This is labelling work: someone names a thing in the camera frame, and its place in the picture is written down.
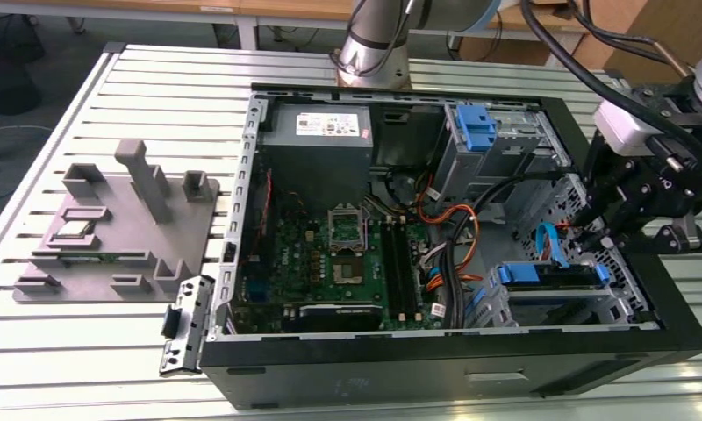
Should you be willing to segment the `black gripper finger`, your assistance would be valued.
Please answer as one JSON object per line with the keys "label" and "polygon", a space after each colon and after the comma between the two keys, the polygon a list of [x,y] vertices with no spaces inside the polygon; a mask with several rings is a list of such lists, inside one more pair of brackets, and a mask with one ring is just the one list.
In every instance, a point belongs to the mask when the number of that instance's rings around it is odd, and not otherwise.
{"label": "black gripper finger", "polygon": [[584,250],[597,252],[618,249],[625,253],[694,254],[702,253],[702,229],[693,214],[673,218],[654,236],[637,230],[624,230],[608,224],[598,232],[584,233]]}
{"label": "black gripper finger", "polygon": [[640,214],[642,193],[632,188],[640,186],[644,156],[618,155],[606,144],[601,133],[593,135],[584,164],[586,205],[576,214],[576,225],[588,226],[618,203],[608,217],[609,229],[641,229],[645,217]]}

